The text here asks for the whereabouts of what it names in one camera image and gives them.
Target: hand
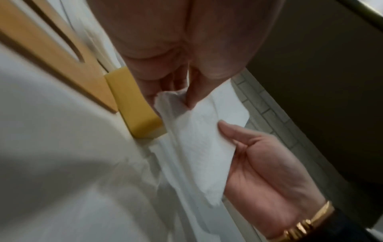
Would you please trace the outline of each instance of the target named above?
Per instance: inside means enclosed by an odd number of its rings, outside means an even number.
[[[225,196],[266,238],[311,219],[325,204],[304,166],[275,136],[224,121],[218,127],[237,144]]]
[[[88,0],[153,106],[158,92],[183,89],[193,108],[240,72],[284,0]]]

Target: folded white paper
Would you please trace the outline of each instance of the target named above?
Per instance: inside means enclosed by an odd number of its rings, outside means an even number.
[[[230,80],[190,110],[186,89],[162,92],[154,107],[160,113],[185,173],[211,205],[218,205],[225,189],[235,145],[223,137],[217,123],[245,126],[249,112],[236,96]]]

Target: bangle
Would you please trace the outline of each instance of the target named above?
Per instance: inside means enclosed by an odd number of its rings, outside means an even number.
[[[305,219],[302,222],[299,222],[295,227],[285,230],[283,235],[270,240],[270,242],[298,241],[321,225],[334,210],[332,203],[328,201],[321,209],[319,209],[312,219]]]

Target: black sleeve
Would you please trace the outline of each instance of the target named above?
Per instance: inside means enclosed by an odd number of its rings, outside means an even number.
[[[318,228],[302,238],[300,242],[378,242],[367,230],[351,221],[336,209]]]

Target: dark wall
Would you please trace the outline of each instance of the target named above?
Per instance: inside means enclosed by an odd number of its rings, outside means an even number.
[[[383,33],[335,0],[287,1],[248,70],[346,177],[383,183]]]

